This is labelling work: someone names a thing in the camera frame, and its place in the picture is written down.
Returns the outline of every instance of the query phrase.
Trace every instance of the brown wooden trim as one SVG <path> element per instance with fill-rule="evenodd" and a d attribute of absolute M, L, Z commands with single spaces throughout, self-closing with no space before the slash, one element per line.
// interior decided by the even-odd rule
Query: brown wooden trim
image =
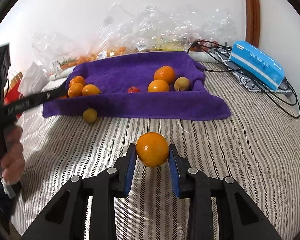
<path fill-rule="evenodd" d="M 246 0 L 246 15 L 246 41 L 258 48 L 261 26 L 259 0 Z"/>

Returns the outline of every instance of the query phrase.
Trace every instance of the silver screw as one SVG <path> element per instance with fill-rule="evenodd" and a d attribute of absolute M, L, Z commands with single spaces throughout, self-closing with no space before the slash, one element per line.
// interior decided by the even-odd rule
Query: silver screw
<path fill-rule="evenodd" d="M 234 183 L 234 178 L 228 176 L 225 178 L 225 181 L 226 181 L 226 183 L 232 184 L 232 183 Z"/>
<path fill-rule="evenodd" d="M 70 180 L 72 182 L 77 182 L 79 179 L 80 179 L 80 177 L 78 175 L 73 175 Z"/>
<path fill-rule="evenodd" d="M 190 174 L 197 174 L 198 173 L 198 170 L 196 168 L 189 168 L 188 172 Z"/>
<path fill-rule="evenodd" d="M 115 167 L 111 167 L 111 168 L 107 169 L 107 172 L 108 172 L 109 174 L 114 174 L 114 173 L 117 172 L 117 169 L 116 169 Z"/>

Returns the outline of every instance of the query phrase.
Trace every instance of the orange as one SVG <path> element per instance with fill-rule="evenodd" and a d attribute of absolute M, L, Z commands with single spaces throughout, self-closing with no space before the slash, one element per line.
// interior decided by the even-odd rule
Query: orange
<path fill-rule="evenodd" d="M 71 87 L 75 83 L 80 83 L 83 86 L 86 85 L 86 81 L 84 80 L 83 76 L 76 76 L 72 80 L 70 80 L 69 87 Z"/>
<path fill-rule="evenodd" d="M 85 85 L 82 89 L 82 95 L 83 96 L 93 96 L 100 94 L 101 91 L 98 87 L 92 84 Z"/>
<path fill-rule="evenodd" d="M 148 86 L 148 92 L 168 92 L 169 91 L 169 85 L 167 82 L 158 79 L 153 80 L 149 86 Z"/>
<path fill-rule="evenodd" d="M 156 167 L 167 161 L 169 146 L 161 134 L 149 132 L 139 137 L 136 152 L 145 166 Z"/>
<path fill-rule="evenodd" d="M 73 84 L 68 90 L 68 96 L 70 98 L 79 97 L 82 95 L 83 85 L 81 83 Z"/>
<path fill-rule="evenodd" d="M 158 68 L 153 75 L 154 80 L 161 79 L 167 82 L 168 84 L 174 82 L 175 77 L 176 75 L 174 73 L 174 70 L 170 66 L 163 66 L 161 68 Z"/>

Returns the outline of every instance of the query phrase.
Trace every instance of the human hand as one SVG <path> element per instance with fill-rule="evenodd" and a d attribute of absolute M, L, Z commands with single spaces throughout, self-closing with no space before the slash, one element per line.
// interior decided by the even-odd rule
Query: human hand
<path fill-rule="evenodd" d="M 6 144 L 8 152 L 0 160 L 3 169 L 2 177 L 7 184 L 13 185 L 17 183 L 23 173 L 25 167 L 25 159 L 23 157 L 23 146 L 20 143 L 22 128 L 15 126 L 6 136 Z"/>

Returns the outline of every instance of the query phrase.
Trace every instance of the purple cloth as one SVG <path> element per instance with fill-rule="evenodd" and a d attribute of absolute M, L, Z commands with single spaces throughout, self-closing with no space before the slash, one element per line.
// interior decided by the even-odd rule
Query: purple cloth
<path fill-rule="evenodd" d="M 154 72 L 169 65 L 176 76 L 191 82 L 191 91 L 147 93 Z M 82 115 L 93 108 L 99 116 L 131 118 L 167 118 L 207 121 L 226 119 L 231 113 L 226 103 L 204 88 L 205 75 L 196 68 L 201 64 L 186 52 L 147 52 L 83 63 L 69 75 L 69 81 L 81 75 L 87 84 L 94 84 L 102 91 L 95 96 L 56 99 L 45 103 L 43 117 L 53 115 Z M 140 93 L 127 93 L 129 87 L 138 87 Z"/>

